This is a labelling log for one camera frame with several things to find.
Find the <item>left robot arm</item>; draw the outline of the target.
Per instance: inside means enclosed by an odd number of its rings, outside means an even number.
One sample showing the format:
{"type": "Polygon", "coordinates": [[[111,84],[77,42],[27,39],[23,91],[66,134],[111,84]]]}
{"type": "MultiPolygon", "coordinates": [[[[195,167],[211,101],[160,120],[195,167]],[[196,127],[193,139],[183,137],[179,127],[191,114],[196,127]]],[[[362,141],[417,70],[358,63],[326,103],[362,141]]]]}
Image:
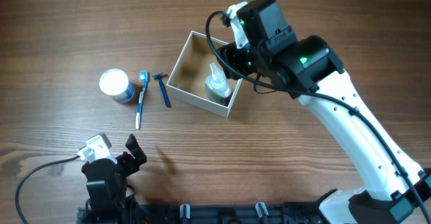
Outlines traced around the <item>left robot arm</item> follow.
{"type": "Polygon", "coordinates": [[[134,135],[125,144],[127,152],[115,157],[104,133],[86,141],[78,151],[82,161],[81,172],[86,176],[89,199],[78,210],[77,223],[149,223],[150,218],[137,202],[135,195],[127,195],[133,187],[127,177],[139,171],[147,157],[134,135]]]}

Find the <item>clear spray bottle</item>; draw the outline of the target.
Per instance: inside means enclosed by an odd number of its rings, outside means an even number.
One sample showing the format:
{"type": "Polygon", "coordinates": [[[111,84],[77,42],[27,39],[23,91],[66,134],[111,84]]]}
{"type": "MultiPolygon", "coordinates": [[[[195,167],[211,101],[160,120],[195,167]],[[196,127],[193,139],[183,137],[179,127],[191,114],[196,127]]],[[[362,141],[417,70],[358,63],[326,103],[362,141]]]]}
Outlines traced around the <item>clear spray bottle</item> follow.
{"type": "Polygon", "coordinates": [[[232,97],[232,88],[224,72],[215,63],[211,63],[209,67],[211,74],[205,78],[206,95],[212,102],[228,106],[232,97]]]}

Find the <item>cotton bud tub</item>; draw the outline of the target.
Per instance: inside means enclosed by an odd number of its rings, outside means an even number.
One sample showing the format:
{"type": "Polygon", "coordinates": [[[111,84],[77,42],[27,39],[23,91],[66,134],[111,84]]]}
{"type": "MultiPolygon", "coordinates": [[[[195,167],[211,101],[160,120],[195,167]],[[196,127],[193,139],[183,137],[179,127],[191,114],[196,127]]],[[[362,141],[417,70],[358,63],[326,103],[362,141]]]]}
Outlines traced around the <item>cotton bud tub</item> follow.
{"type": "Polygon", "coordinates": [[[121,69],[105,71],[100,77],[99,87],[104,94],[121,104],[129,102],[135,93],[133,84],[121,69]]]}

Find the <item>white cardboard box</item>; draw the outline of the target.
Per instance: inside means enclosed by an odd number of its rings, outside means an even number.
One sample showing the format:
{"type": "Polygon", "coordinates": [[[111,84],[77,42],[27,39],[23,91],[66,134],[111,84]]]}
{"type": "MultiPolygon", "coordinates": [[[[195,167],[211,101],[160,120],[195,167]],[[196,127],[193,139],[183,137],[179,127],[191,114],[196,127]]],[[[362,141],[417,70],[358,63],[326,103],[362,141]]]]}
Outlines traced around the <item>white cardboard box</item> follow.
{"type": "Polygon", "coordinates": [[[227,118],[242,81],[227,80],[232,88],[228,106],[212,102],[205,92],[205,78],[211,74],[209,67],[211,63],[220,65],[209,48],[206,35],[196,31],[190,32],[166,86],[174,99],[227,118]]]}

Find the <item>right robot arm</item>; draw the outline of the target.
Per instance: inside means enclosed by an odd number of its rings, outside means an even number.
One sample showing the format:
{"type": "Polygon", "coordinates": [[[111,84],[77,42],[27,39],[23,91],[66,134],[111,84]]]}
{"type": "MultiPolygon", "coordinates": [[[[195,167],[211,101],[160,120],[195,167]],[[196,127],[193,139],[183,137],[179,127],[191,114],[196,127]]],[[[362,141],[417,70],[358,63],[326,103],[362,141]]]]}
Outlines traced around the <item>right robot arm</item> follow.
{"type": "Polygon", "coordinates": [[[327,128],[356,167],[362,186],[290,203],[286,215],[313,223],[401,223],[430,198],[430,171],[389,136],[356,91],[335,51],[319,36],[297,39],[276,0],[232,5],[219,13],[234,41],[213,50],[226,77],[298,100],[327,128]]]}

